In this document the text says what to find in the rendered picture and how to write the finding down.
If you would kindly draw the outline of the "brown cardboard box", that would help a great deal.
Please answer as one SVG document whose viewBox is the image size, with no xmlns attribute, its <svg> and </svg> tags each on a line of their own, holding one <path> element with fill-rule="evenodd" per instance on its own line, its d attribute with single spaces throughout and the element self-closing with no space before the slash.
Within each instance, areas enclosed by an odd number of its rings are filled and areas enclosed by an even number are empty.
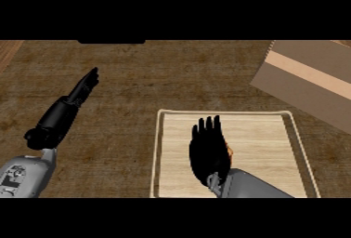
<svg viewBox="0 0 351 238">
<path fill-rule="evenodd" d="M 250 85 L 351 134 L 351 40 L 274 40 Z"/>
</svg>

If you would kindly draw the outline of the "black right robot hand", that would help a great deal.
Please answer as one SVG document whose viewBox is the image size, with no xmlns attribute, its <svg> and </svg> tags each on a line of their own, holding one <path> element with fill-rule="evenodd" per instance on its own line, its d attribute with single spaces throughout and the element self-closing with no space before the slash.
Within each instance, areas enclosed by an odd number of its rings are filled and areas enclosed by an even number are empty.
<svg viewBox="0 0 351 238">
<path fill-rule="evenodd" d="M 212 174 L 218 174 L 219 184 L 224 184 L 231 162 L 218 115 L 200 118 L 191 127 L 188 162 L 193 175 L 203 185 Z"/>
</svg>

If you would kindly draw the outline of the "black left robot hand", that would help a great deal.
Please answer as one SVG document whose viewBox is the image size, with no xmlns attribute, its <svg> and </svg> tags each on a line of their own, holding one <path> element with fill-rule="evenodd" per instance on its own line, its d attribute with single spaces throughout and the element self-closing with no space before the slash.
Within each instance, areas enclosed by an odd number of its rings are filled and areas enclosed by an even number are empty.
<svg viewBox="0 0 351 238">
<path fill-rule="evenodd" d="M 57 147 L 69 131 L 79 108 L 97 84 L 97 68 L 92 68 L 69 94 L 62 96 L 50 105 L 35 128 L 26 132 L 23 138 L 31 149 L 42 150 Z"/>
</svg>

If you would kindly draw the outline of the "golden brown croissant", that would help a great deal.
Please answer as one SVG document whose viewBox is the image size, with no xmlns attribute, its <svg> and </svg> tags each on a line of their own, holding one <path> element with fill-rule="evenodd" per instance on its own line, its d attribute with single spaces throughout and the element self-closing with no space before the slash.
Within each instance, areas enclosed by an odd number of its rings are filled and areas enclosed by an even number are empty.
<svg viewBox="0 0 351 238">
<path fill-rule="evenodd" d="M 230 146 L 228 146 L 227 141 L 224 141 L 224 144 L 225 144 L 227 155 L 228 155 L 228 161 L 230 161 L 230 167 L 231 167 L 231 165 L 233 165 L 233 150 L 231 150 L 231 148 L 230 148 Z"/>
</svg>

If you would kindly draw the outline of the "pale wooden tray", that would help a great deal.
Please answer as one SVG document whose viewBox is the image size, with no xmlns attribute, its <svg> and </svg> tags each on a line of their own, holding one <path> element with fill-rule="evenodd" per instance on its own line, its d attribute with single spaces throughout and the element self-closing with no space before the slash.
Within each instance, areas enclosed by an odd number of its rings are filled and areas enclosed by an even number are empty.
<svg viewBox="0 0 351 238">
<path fill-rule="evenodd" d="M 218 116 L 224 141 L 233 150 L 231 166 L 299 198 L 318 198 L 320 190 L 289 111 L 157 111 L 151 198 L 210 198 L 213 193 L 194 178 L 188 163 L 191 127 Z"/>
</svg>

